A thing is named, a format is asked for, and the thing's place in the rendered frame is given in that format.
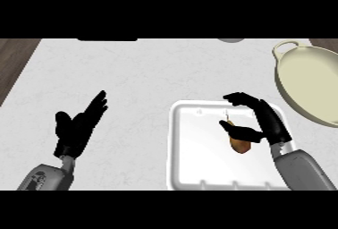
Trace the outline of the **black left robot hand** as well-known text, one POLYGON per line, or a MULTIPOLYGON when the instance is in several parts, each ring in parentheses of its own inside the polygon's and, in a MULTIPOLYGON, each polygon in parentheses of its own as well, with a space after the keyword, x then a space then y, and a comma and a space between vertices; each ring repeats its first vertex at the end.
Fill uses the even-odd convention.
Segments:
POLYGON ((55 113, 55 157, 76 158, 81 155, 106 109, 106 92, 101 90, 73 118, 63 111, 55 113))

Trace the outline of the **brown yellow pear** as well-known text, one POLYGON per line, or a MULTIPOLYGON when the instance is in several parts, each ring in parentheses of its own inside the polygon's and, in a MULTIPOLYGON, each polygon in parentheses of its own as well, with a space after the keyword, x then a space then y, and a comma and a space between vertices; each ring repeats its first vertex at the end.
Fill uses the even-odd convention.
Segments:
POLYGON ((230 145, 231 145, 231 149, 238 154, 243 154, 250 149, 250 142, 243 140, 235 140, 234 138, 230 138, 230 145))

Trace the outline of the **white square tray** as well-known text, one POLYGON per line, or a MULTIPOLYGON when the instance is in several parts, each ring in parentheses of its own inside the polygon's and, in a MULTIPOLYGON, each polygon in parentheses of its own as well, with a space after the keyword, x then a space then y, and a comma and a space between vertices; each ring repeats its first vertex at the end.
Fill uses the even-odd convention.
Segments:
POLYGON ((225 101, 179 100, 168 111, 166 185, 174 191, 284 191, 268 143, 231 149, 218 122, 258 129, 253 111, 225 101))

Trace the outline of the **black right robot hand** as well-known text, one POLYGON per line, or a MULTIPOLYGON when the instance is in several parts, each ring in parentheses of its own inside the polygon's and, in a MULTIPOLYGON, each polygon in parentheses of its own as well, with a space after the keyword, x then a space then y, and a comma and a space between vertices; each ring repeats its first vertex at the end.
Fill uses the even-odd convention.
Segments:
POLYGON ((264 99, 253 98, 243 92, 233 92, 224 95, 222 98, 233 106, 246 106, 253 110, 261 129, 261 131, 255 131, 249 127, 230 125, 225 121, 219 120, 218 124, 233 139, 258 143, 265 138, 269 145, 286 143, 292 140, 281 119, 264 99))

